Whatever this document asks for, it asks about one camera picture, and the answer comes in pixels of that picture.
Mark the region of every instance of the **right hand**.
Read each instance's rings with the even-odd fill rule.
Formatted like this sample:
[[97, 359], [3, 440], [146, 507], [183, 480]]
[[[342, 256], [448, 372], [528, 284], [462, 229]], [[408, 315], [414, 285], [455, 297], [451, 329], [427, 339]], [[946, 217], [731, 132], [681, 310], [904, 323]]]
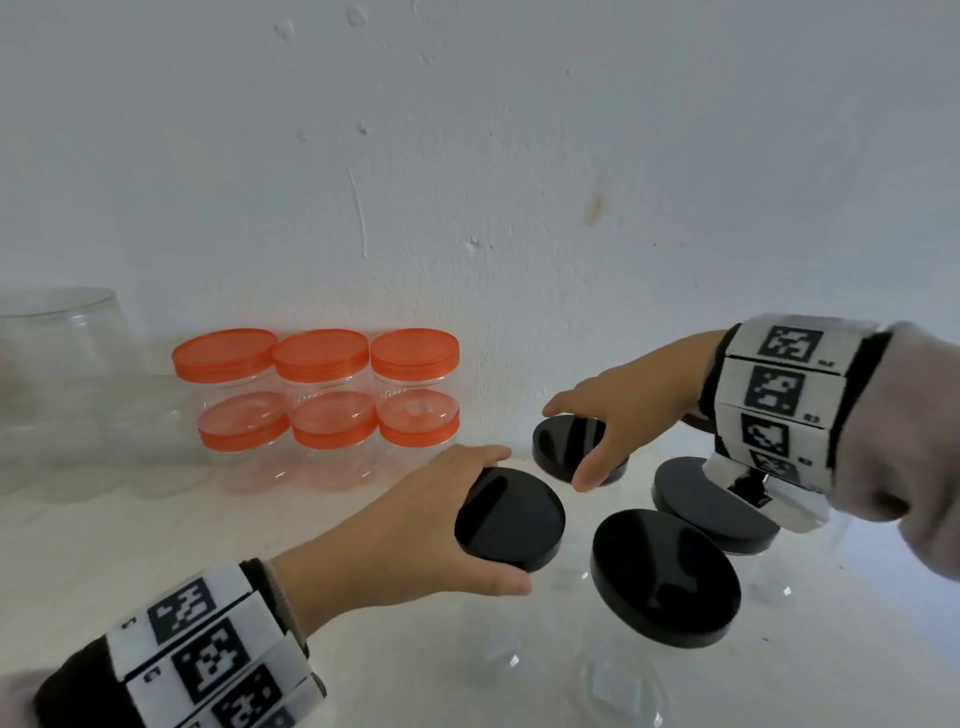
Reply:
[[708, 331], [675, 341], [580, 382], [543, 408], [544, 417], [570, 413], [607, 425], [603, 441], [573, 475], [574, 490], [593, 490], [634, 450], [656, 440], [696, 409], [710, 360], [724, 333]]

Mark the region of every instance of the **gray sleeve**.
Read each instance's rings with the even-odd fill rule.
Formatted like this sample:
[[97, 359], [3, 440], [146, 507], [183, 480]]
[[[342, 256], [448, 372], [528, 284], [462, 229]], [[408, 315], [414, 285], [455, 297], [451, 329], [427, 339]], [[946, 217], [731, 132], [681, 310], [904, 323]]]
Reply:
[[0, 728], [39, 728], [34, 695], [52, 670], [0, 675]]
[[868, 521], [902, 517], [920, 559], [960, 580], [960, 347], [897, 324], [844, 425], [832, 505]]

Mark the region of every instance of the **white surface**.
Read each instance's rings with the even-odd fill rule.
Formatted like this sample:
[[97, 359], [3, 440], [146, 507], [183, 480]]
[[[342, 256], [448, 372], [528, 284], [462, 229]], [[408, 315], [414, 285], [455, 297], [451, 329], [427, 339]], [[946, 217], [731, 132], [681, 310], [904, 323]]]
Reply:
[[[958, 28], [956, 0], [5, 0], [0, 288], [109, 285], [165, 370], [212, 328], [448, 328], [463, 440], [523, 447], [558, 388], [763, 311], [958, 340]], [[960, 666], [954, 585], [855, 546]]]
[[[635, 456], [624, 481], [588, 496], [555, 483], [567, 509], [568, 542], [583, 548], [610, 512], [649, 506], [647, 485], [658, 463], [652, 452]], [[525, 461], [511, 464], [536, 471]], [[376, 492], [320, 496], [293, 485], [262, 497], [229, 497], [203, 488], [147, 501], [121, 491], [52, 506], [29, 492], [5, 497], [0, 670], [54, 665], [190, 573], [273, 554]], [[903, 613], [812, 539], [783, 534], [776, 553], [794, 591], [786, 606], [745, 601], [730, 635], [704, 650], [637, 640], [671, 695], [674, 724], [955, 725], [960, 678]], [[351, 728], [583, 725], [575, 701], [582, 641], [612, 617], [588, 582], [557, 591], [558, 574], [550, 571], [586, 557], [565, 553], [535, 577], [528, 609], [549, 631], [535, 633], [540, 641], [527, 645], [520, 663], [540, 657], [546, 665], [540, 672], [500, 685], [482, 682], [470, 671], [462, 619], [494, 602], [440, 595], [350, 614], [321, 630], [311, 648], [331, 688], [330, 710], [335, 703], [339, 724]], [[324, 713], [316, 724], [329, 718]]]

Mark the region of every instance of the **white table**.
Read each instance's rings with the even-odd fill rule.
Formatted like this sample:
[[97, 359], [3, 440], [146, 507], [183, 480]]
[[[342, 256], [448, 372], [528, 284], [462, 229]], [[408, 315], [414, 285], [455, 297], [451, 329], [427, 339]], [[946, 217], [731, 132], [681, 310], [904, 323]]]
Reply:
[[[596, 525], [625, 507], [652, 507], [660, 462], [635, 455], [617, 485], [590, 495], [553, 481], [568, 531], [588, 543]], [[510, 465], [536, 473], [527, 461]], [[161, 500], [122, 490], [48, 505], [29, 491], [0, 498], [0, 670], [58, 664], [155, 593], [207, 566], [270, 556], [330, 527], [379, 492], [318, 495], [293, 484], [265, 496], [212, 487]], [[772, 553], [790, 577], [785, 606], [745, 598], [731, 633], [703, 650], [637, 638], [674, 704], [671, 724], [720, 728], [922, 726], [955, 728], [960, 679], [900, 611], [810, 537], [781, 534]], [[556, 563], [551, 565], [556, 573]], [[549, 617], [546, 672], [528, 683], [487, 684], [463, 659], [465, 608], [475, 597], [438, 595], [346, 615], [310, 644], [335, 701], [310, 724], [581, 726], [577, 665], [591, 620], [614, 619], [595, 591], [557, 591], [551, 567], [535, 577], [529, 609]]]

